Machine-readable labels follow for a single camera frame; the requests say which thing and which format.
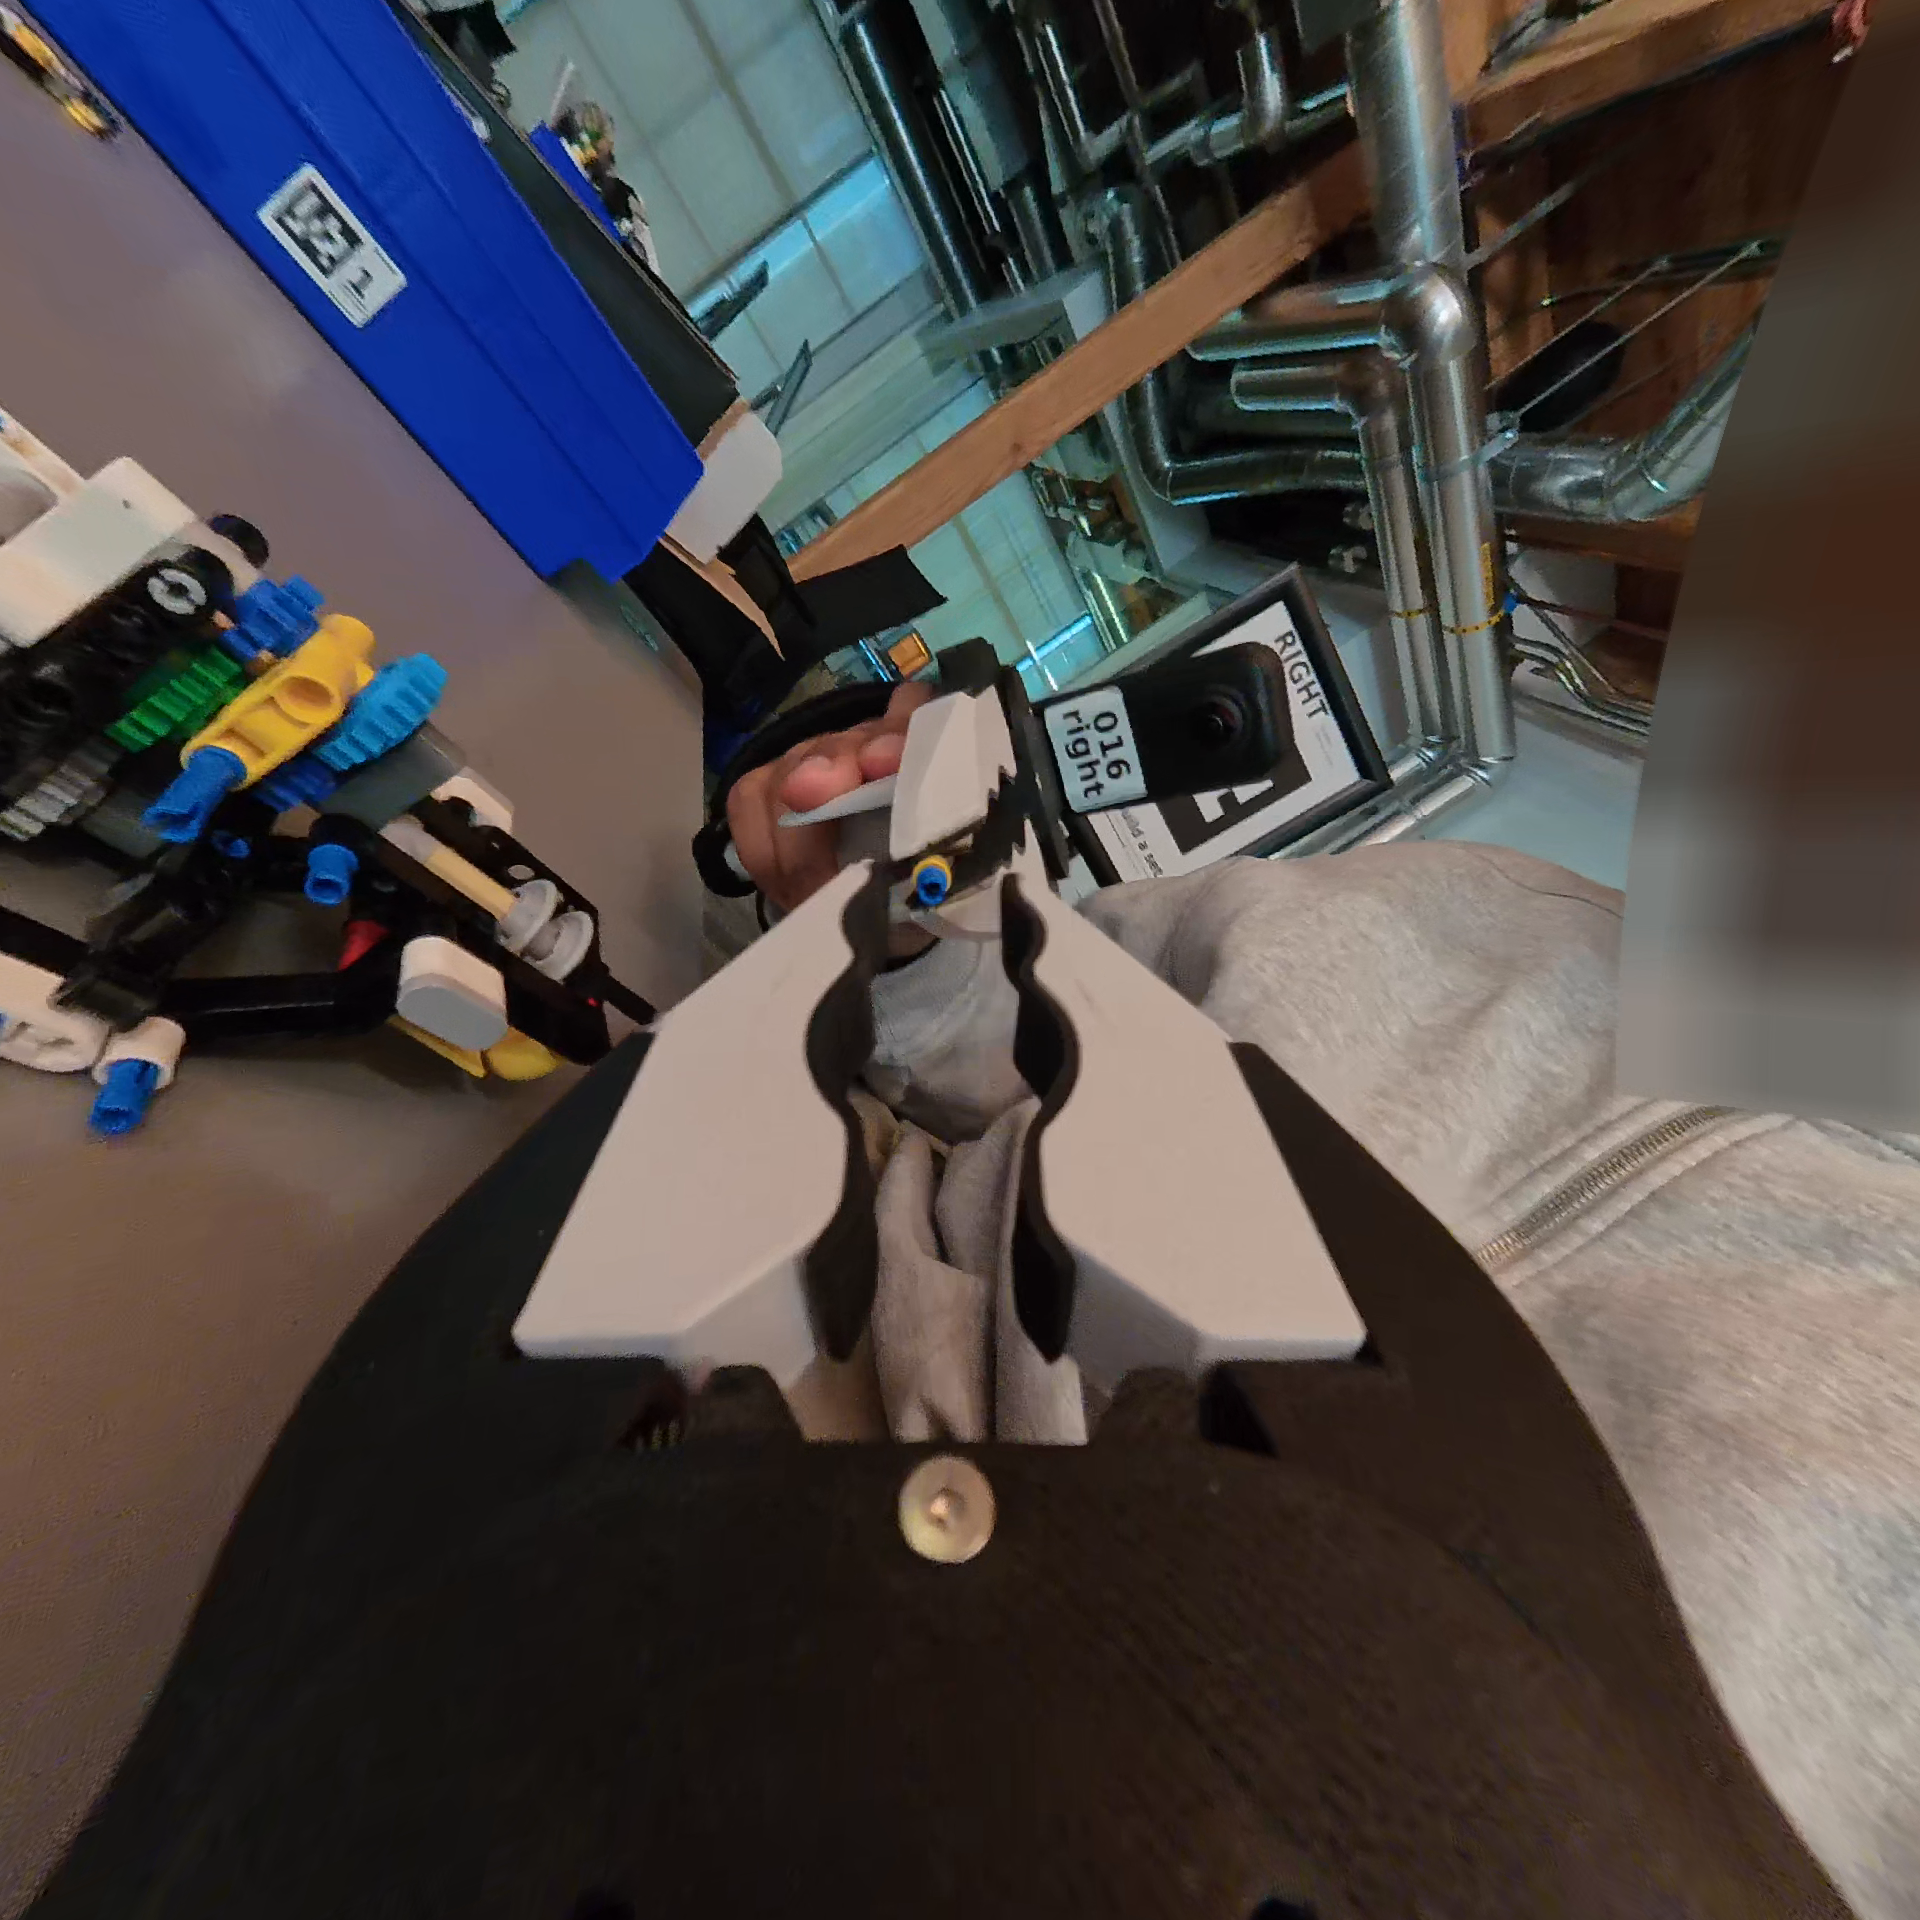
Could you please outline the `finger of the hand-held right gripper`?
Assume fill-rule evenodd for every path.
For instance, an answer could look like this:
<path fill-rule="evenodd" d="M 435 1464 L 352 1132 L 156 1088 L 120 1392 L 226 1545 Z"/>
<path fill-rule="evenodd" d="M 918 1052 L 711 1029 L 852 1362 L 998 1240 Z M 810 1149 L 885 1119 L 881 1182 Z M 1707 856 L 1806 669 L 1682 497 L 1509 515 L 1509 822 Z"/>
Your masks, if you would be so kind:
<path fill-rule="evenodd" d="M 865 781 L 827 809 L 779 814 L 779 837 L 827 837 L 827 862 L 885 862 L 895 856 L 895 791 Z"/>
<path fill-rule="evenodd" d="M 1009 781 L 1009 713 L 998 688 L 942 688 L 913 707 L 905 767 L 895 767 L 895 814 L 885 814 L 885 862 L 955 856 L 987 828 L 989 800 Z"/>

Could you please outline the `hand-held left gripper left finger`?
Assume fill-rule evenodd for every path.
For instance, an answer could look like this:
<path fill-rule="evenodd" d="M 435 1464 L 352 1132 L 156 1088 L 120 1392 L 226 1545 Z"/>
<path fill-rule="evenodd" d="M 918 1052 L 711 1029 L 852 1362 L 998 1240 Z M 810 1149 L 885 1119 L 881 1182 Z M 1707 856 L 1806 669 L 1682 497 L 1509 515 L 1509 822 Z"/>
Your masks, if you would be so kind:
<path fill-rule="evenodd" d="M 881 1299 L 881 1182 L 852 1114 L 885 874 L 840 874 L 677 998 L 512 1320 L 522 1362 L 852 1362 Z"/>

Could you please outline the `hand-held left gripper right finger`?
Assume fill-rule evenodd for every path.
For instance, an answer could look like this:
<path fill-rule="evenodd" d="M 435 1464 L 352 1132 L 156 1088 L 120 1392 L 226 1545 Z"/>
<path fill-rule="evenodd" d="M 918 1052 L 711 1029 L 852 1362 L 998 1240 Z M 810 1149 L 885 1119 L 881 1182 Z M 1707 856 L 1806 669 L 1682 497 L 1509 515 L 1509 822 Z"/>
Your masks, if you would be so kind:
<path fill-rule="evenodd" d="M 1038 1102 L 1009 1225 L 1022 1344 L 1089 1381 L 1356 1362 L 1356 1299 L 1243 1074 L 1259 1052 L 1022 880 L 998 880 L 998 965 Z"/>

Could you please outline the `black yellow lego vehicle model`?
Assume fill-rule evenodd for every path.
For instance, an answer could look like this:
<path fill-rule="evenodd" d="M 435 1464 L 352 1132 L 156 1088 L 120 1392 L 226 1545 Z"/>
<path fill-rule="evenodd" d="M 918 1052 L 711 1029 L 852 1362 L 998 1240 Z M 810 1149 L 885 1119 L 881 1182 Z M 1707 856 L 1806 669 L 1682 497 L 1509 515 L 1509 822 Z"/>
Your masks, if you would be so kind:
<path fill-rule="evenodd" d="M 0 1062 L 133 1139 L 190 1052 L 404 1031 L 471 1085 L 599 1062 L 662 1007 L 441 732 L 446 669 L 148 462 L 0 417 L 0 856 L 78 844 L 78 925 L 0 915 Z"/>

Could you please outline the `person's right forearm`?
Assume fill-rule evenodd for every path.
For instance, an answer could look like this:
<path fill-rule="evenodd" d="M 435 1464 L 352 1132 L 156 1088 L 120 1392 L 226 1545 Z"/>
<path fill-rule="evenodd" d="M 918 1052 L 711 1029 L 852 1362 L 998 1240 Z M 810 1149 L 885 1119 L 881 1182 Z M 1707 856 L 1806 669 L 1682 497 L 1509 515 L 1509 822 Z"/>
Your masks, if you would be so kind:
<path fill-rule="evenodd" d="M 1018 987 L 998 944 L 937 937 L 918 961 L 869 975 L 865 1088 L 964 1149 L 1030 1110 L 1018 1074 Z"/>

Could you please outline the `small yellow black lego piece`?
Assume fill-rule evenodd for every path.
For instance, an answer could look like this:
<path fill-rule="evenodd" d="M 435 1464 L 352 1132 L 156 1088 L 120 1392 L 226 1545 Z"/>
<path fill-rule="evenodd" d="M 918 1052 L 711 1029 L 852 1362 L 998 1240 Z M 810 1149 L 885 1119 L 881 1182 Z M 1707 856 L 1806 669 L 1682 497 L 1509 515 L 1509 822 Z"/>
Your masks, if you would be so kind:
<path fill-rule="evenodd" d="M 120 139 L 120 112 L 78 82 L 78 69 L 20 6 L 0 6 L 0 57 L 87 139 Z"/>

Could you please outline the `person's right hand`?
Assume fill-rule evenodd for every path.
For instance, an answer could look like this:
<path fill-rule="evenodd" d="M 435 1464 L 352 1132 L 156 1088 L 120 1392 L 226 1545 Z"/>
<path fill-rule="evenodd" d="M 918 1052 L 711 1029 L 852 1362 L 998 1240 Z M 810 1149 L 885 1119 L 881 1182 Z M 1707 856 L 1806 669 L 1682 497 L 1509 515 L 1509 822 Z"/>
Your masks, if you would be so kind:
<path fill-rule="evenodd" d="M 793 814 L 810 814 L 810 809 L 840 809 L 869 781 L 895 781 L 905 732 L 913 732 L 913 687 L 895 688 L 885 713 L 869 713 L 852 732 L 810 732 L 734 781 L 727 822 L 734 822 L 734 856 L 756 880 L 764 915 L 796 915 L 803 895 L 823 895 L 840 880 L 840 822 L 793 828 Z"/>

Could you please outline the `wooden ceiling beam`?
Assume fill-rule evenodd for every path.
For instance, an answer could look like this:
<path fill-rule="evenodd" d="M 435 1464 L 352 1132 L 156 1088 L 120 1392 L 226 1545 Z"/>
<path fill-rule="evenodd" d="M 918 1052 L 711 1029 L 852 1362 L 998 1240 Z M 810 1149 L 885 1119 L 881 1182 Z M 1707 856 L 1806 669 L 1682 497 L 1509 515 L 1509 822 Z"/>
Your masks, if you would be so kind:
<path fill-rule="evenodd" d="M 1661 82 L 1690 82 L 1718 57 L 1738 57 L 1738 48 L 1806 35 L 1806 24 L 1829 24 L 1829 0 L 1610 0 L 1587 24 L 1551 35 L 1537 57 L 1473 82 L 1468 139 L 1509 145 L 1522 132 L 1581 122 L 1581 112 L 1642 101 Z M 1097 410 L 1113 410 L 1135 377 L 1178 360 L 1203 329 L 1221 329 L 1226 306 L 1268 296 L 1286 265 L 1305 265 L 1316 244 L 1331 244 L 1356 215 L 1380 215 L 1380 186 L 1365 186 L 1356 145 L 1345 145 L 1313 176 L 1259 199 L 1226 240 L 1187 256 L 1164 285 L 1126 302 L 1109 329 L 1089 329 L 1030 380 L 989 401 L 965 435 L 955 435 L 905 482 L 865 497 L 840 526 L 823 526 L 793 565 L 793 578 L 803 589 L 850 565 L 937 541 L 976 497 L 989 497 L 1009 471 L 1022 471 L 1038 446 L 1060 446 Z"/>

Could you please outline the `silver metal pipe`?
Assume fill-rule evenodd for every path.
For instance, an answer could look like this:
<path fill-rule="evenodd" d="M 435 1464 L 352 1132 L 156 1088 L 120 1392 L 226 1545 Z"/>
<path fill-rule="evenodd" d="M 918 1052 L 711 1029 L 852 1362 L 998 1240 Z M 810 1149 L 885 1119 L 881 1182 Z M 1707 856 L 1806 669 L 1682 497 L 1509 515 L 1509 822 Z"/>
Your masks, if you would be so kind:
<path fill-rule="evenodd" d="M 1473 781 L 1516 767 L 1516 618 L 1486 497 L 1486 350 L 1468 265 L 1460 101 L 1433 0 L 1380 0 L 1345 41 L 1380 244 L 1380 350 L 1407 377 L 1447 713 Z"/>

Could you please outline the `blue storage bin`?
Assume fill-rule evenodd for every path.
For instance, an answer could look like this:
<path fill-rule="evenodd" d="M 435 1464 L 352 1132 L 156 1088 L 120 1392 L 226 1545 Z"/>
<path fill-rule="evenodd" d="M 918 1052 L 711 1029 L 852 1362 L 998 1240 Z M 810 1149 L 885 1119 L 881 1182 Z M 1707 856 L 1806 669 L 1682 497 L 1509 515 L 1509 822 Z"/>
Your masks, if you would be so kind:
<path fill-rule="evenodd" d="M 536 578 L 652 565 L 699 446 L 379 0 L 35 19 Z"/>

